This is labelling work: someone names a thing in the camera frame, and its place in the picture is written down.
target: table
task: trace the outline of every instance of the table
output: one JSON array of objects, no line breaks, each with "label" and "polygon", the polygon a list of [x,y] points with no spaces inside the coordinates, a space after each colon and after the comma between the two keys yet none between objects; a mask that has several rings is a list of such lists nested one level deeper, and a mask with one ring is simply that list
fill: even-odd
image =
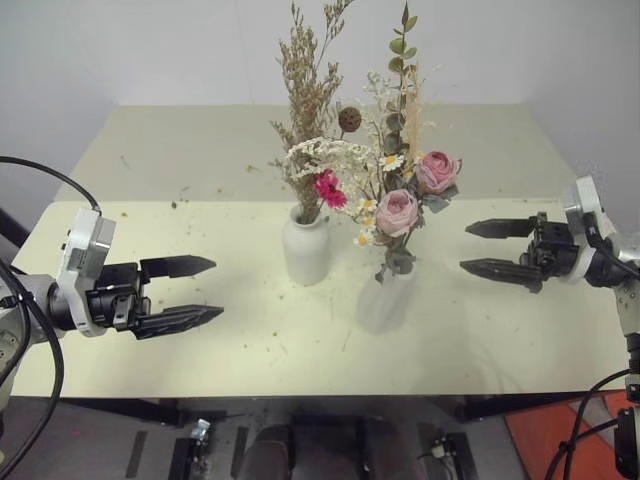
[{"label": "table", "polygon": [[[55,273],[59,245],[76,202],[52,204],[18,256],[28,272]],[[279,232],[290,203],[107,202],[118,220],[109,261],[203,255],[218,267],[195,278],[154,279],[155,309],[202,303],[225,312],[209,324],[136,341],[110,331],[62,344],[70,397],[272,395],[429,395],[583,390],[626,361],[613,293],[551,280],[538,295],[489,282],[458,266],[463,259],[515,259],[526,241],[488,241],[464,233],[498,213],[560,206],[537,200],[460,200],[412,239],[418,291],[401,329],[367,333],[354,321],[359,289],[382,250],[360,249],[349,220],[331,221],[332,266],[320,284],[287,277]],[[47,345],[26,356],[14,394],[46,395]]]},{"label": "table", "polygon": [[[267,162],[280,154],[269,118],[283,107],[120,107],[73,177],[118,221],[109,263],[191,253],[218,262],[193,279],[156,279],[154,308],[208,302],[224,314],[189,332],[138,342],[69,333],[63,395],[171,398],[259,395],[430,395],[580,391],[626,365],[613,294],[551,280],[539,295],[473,277],[463,259],[517,259],[526,241],[483,240],[464,227],[540,210],[573,174],[522,106],[427,110],[425,151],[464,158],[462,194],[428,215],[411,247],[418,292],[405,323],[383,335],[354,321],[360,288],[383,251],[358,249],[333,217],[332,266],[320,284],[287,278],[280,229],[291,208]],[[178,162],[181,168],[164,168]],[[61,189],[20,251],[18,267],[54,274],[82,203]],[[171,208],[175,201],[177,208]],[[48,395],[46,345],[32,348],[14,394]]]}]

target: pink rose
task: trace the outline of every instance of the pink rose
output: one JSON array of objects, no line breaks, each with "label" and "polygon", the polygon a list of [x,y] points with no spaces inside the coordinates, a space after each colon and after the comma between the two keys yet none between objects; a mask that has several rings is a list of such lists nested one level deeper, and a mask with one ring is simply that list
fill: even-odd
[{"label": "pink rose", "polygon": [[455,185],[460,160],[451,161],[442,152],[431,152],[420,160],[415,167],[416,177],[422,193],[440,194]]},{"label": "pink rose", "polygon": [[390,237],[404,235],[418,221],[418,201],[405,189],[393,190],[380,200],[376,221]]}]

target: white ceramic vase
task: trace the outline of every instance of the white ceramic vase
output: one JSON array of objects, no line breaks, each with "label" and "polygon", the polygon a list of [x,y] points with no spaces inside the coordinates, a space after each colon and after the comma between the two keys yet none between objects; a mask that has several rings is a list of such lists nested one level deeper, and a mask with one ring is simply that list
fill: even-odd
[{"label": "white ceramic vase", "polygon": [[300,207],[294,207],[282,229],[284,257],[293,281],[313,285],[329,271],[329,228],[320,215],[311,224],[298,223],[299,212]]},{"label": "white ceramic vase", "polygon": [[387,268],[382,283],[373,277],[367,281],[356,307],[356,319],[365,330],[384,333],[402,326],[415,288],[416,268],[414,263],[411,272],[396,275]]}]

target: orange floor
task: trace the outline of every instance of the orange floor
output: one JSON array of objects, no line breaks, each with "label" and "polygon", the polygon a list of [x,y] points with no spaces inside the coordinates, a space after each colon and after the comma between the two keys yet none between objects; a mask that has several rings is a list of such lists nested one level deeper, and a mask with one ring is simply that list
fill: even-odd
[{"label": "orange floor", "polygon": [[[605,396],[609,411],[617,416],[619,409],[629,406],[624,392]],[[568,404],[528,410],[506,417],[516,448],[532,480],[543,480],[549,462],[561,441],[566,441],[573,428],[575,411]],[[583,422],[582,430],[590,427]],[[623,478],[615,468],[613,449],[598,435],[578,446],[571,469],[573,480],[618,480]],[[554,480],[562,479],[564,461]]]}]

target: white flower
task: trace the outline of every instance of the white flower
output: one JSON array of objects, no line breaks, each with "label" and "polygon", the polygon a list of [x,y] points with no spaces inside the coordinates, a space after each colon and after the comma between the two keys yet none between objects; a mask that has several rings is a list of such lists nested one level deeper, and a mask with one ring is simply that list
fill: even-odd
[{"label": "white flower", "polygon": [[376,219],[372,215],[367,215],[365,217],[362,217],[362,220],[360,221],[360,223],[362,224],[362,227],[368,231],[376,228]]},{"label": "white flower", "polygon": [[365,247],[373,243],[373,233],[370,230],[362,230],[360,234],[353,239],[353,243],[360,247]]},{"label": "white flower", "polygon": [[378,202],[375,198],[368,200],[366,198],[361,198],[360,203],[358,205],[360,210],[366,210],[367,212],[375,212],[378,207]]},{"label": "white flower", "polygon": [[378,160],[379,165],[385,172],[394,171],[402,165],[402,162],[404,162],[404,155],[389,155]]}]

